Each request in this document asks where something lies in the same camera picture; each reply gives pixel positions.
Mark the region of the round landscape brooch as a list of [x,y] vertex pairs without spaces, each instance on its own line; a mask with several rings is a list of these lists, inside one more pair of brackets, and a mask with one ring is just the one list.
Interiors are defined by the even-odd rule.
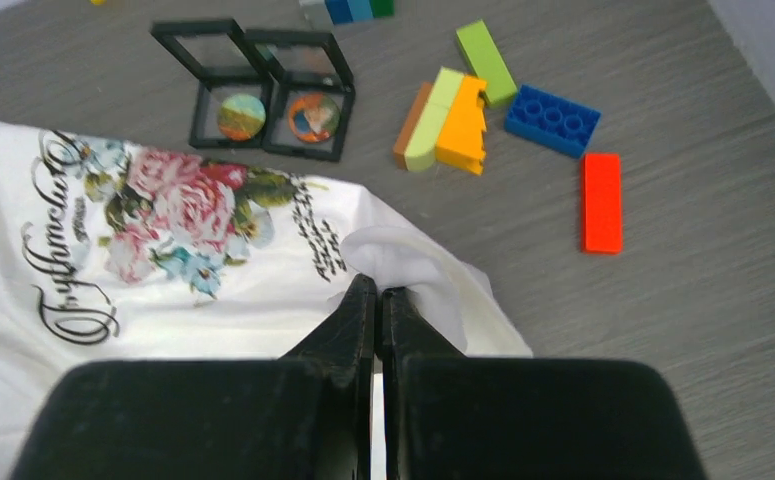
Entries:
[[266,108],[255,95],[237,93],[226,97],[217,114],[219,132],[233,141],[257,136],[266,122]]

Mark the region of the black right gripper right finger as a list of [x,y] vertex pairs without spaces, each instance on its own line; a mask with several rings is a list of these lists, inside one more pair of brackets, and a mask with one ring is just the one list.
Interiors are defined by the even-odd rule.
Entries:
[[626,360],[470,357],[385,291],[390,479],[703,479],[677,399]]

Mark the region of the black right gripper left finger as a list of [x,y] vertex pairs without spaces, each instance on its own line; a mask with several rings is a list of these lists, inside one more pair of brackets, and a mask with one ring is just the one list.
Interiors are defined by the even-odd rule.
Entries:
[[52,390],[14,479],[366,479],[377,288],[274,360],[102,361]]

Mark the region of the white floral t-shirt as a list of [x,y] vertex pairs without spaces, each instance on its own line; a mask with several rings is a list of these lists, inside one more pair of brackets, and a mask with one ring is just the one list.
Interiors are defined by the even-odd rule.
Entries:
[[71,368],[278,357],[357,274],[463,353],[531,355],[487,276],[361,185],[0,122],[0,479]]

